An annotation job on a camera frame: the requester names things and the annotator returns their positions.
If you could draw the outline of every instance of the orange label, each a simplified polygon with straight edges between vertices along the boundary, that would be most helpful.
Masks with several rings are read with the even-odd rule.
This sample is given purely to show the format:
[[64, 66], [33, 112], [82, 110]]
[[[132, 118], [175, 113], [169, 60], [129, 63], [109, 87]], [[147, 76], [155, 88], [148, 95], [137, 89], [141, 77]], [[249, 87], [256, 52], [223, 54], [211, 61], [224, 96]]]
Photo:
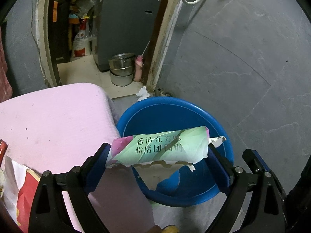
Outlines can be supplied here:
[[53, 5], [53, 22], [54, 23], [57, 21], [57, 4], [58, 2], [54, 1], [54, 5]]
[[7, 150], [7, 143], [0, 139], [0, 166]]

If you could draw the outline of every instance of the pink cushion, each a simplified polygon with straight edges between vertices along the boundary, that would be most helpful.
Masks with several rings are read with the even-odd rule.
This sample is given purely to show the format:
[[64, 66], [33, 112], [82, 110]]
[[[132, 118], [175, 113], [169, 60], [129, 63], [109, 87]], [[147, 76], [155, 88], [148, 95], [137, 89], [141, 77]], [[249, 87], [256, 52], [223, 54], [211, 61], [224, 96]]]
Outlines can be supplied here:
[[[102, 143], [119, 137], [112, 106], [105, 91], [89, 83], [7, 100], [0, 104], [0, 138], [9, 146], [6, 155], [40, 174], [81, 166]], [[146, 232], [154, 225], [151, 206], [129, 168], [106, 170], [89, 198], [111, 233]], [[75, 229], [82, 231], [66, 192], [64, 199]]]

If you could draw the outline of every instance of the blue gripper pad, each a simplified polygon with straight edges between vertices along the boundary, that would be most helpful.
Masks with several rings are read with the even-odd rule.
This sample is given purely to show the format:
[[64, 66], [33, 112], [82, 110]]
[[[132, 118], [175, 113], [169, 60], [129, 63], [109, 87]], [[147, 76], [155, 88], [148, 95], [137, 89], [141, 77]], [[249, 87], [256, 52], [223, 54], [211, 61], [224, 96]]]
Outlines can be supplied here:
[[107, 157], [110, 151], [110, 145], [106, 144], [104, 150], [102, 151], [100, 157], [94, 164], [94, 166], [91, 168], [90, 172], [88, 173], [86, 177], [86, 185], [84, 187], [84, 191], [86, 194], [94, 192], [101, 177], [103, 176], [105, 172], [105, 165], [107, 161]]
[[253, 153], [255, 154], [256, 158], [259, 160], [259, 162], [262, 164], [263, 168], [265, 169], [266, 172], [270, 171], [270, 168], [268, 165], [263, 161], [262, 157], [259, 155], [259, 153], [256, 150], [252, 150]]
[[222, 164], [218, 161], [213, 151], [208, 147], [207, 158], [205, 162], [218, 186], [220, 192], [229, 194], [230, 192], [230, 178], [225, 171]]

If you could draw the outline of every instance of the stacked metal bowls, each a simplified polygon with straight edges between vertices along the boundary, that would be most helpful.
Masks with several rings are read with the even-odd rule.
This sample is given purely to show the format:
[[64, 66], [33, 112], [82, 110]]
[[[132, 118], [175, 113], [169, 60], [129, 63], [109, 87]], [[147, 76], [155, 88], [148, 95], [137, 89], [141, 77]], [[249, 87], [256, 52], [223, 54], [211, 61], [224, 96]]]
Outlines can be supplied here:
[[110, 79], [116, 86], [124, 87], [130, 84], [135, 73], [135, 54], [122, 53], [109, 60]]

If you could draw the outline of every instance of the white tissue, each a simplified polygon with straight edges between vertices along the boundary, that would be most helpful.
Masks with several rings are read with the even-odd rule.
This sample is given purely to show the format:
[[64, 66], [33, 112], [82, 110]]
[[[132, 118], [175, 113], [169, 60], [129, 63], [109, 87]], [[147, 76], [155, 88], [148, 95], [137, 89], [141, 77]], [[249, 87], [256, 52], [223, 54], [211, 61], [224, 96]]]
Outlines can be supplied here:
[[150, 96], [150, 94], [147, 92], [146, 87], [142, 87], [136, 95], [141, 96], [137, 100], [138, 102], [140, 102], [141, 100], [147, 99]]

